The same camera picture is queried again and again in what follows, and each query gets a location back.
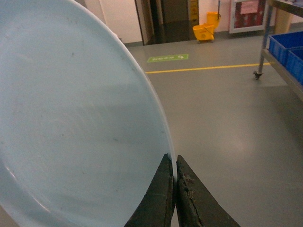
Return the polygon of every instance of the yellow mop bucket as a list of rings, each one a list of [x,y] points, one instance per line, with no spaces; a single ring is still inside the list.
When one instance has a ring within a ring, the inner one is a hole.
[[[221,15],[218,12],[208,12],[207,13],[207,23],[214,25],[217,28],[221,19]]]
[[[202,24],[193,26],[194,34],[197,40],[214,40],[214,25],[213,24]]]

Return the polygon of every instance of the yellow floor line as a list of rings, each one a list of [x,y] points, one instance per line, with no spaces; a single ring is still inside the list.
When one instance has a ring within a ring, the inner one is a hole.
[[[179,69],[179,70],[162,70],[162,71],[150,71],[145,72],[146,74],[153,73],[164,73],[164,72],[184,72],[184,71],[196,71],[196,70],[216,70],[216,69],[228,69],[228,68],[239,68],[239,67],[251,67],[251,66],[259,66],[256,64],[245,64],[245,65],[224,65],[224,66],[213,66],[213,67],[203,67],[203,68],[191,68],[191,69]]]

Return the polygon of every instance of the paper sign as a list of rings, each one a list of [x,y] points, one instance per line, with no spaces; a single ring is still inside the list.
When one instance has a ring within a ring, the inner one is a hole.
[[[241,4],[241,14],[257,13],[259,1],[244,1]]]

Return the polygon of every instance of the blue plastic crate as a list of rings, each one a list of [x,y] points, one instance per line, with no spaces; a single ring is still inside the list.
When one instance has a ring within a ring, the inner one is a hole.
[[[286,66],[288,51],[303,48],[303,31],[269,36],[269,52]]]
[[[286,69],[303,85],[303,49],[289,51]]]

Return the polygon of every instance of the green floor sign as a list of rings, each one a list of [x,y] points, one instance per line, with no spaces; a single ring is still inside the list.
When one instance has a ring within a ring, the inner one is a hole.
[[[174,60],[187,60],[188,54],[174,54],[158,57],[150,57],[147,62],[159,62],[159,61],[174,61]]]

